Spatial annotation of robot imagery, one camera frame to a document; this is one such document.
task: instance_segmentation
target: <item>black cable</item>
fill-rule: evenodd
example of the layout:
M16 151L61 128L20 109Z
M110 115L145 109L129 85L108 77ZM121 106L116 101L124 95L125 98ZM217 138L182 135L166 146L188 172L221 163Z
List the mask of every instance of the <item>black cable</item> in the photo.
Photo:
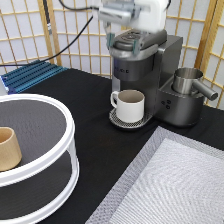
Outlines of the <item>black cable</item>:
M42 63L42 62L45 62L45 61L48 61L48 60L50 60L52 58L57 57L58 55L60 55L61 53L63 53L65 50L67 50L81 36L81 34L86 29L86 27L89 25L89 23L92 21L92 19L93 19L93 16L89 19L89 21L86 23L86 25L82 28L82 30L79 32L79 34L76 36L76 38L67 47L65 47L64 49L62 49L60 52L58 52L54 56L52 56L50 58L47 58L47 59L44 59L42 61L38 61L36 63L31 63L31 64L0 65L0 67L5 67L5 66L29 66L29 65L35 65L35 64L39 64L39 63Z
M171 0L169 0L169 3L168 3L168 5L167 5L167 7L166 7L165 10L167 10L167 9L170 7L170 4L171 4Z
M69 9L69 10L72 10L72 11L82 11L82 10L88 10L88 9L99 10L98 7L94 7L94 6L84 7L84 8L78 8L78 9L77 9L77 8L71 8L71 7L67 6L67 5L65 5L64 2L63 2L62 0L58 0L58 1L61 3L61 5L62 5L64 8Z

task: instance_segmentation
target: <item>mesh mat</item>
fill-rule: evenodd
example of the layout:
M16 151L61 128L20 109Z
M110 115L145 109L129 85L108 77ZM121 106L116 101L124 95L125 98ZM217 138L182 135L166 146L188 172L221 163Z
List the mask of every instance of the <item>mesh mat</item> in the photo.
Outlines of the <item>mesh mat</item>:
M86 224L109 223L112 215L165 138L224 160L222 151L158 127Z
M110 224L218 224L224 214L224 160L165 139Z

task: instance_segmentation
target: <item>paper screen wall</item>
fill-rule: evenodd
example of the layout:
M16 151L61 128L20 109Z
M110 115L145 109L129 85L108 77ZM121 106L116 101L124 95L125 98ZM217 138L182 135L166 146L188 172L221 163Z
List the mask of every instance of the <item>paper screen wall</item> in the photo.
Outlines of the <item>paper screen wall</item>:
M42 0L0 1L0 63L21 64L52 56ZM0 67L0 75L17 67Z
M217 3L201 69L204 83L219 93L218 99L206 104L224 110L224 0Z
M58 0L47 1L51 23L55 22L52 31L56 29L53 34L57 52L57 48L58 51L61 50L77 35L90 18L91 11L71 12L64 9ZM90 6L91 2L91 0L64 0L66 5L77 8ZM168 34L184 38L180 67L194 67L209 3L210 0L172 0L165 28ZM121 26L112 24L112 30L120 31ZM58 62L65 67L111 76L111 59L106 48L102 22L92 20L77 43L64 52Z
M179 67L194 67L210 0L172 0L167 11L168 34L183 37Z
M64 9L58 0L48 0L48 9L56 52L68 45L92 16L91 11L72 12ZM64 0L70 7L91 6L91 0ZM114 32L121 26L112 25ZM93 19L78 41L58 58L68 68L81 69L93 74L110 76L111 58L106 47L103 24Z

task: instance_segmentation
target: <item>tray rim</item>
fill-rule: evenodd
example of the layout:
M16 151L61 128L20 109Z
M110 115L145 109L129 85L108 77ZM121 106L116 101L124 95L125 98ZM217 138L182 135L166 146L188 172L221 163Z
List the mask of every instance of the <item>tray rim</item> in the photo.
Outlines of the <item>tray rim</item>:
M75 133L75 124L70 111L58 100L38 94L15 94L0 97L0 103L13 100L35 100L49 103L57 107L65 116L66 130L60 141L51 150L38 159L13 170L0 173L0 187L25 180L49 167L69 148L72 140L74 139Z

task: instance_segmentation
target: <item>black table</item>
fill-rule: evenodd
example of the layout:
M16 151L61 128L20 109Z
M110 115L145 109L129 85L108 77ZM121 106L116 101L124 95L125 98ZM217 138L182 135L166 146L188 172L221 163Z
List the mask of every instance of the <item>black table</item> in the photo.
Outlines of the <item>black table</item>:
M85 223L158 126L224 149L224 111L206 106L201 121L191 128L152 119L136 132L116 129L109 121L111 86L109 79L71 69L25 91L64 103L76 127L78 184L65 204L41 223Z

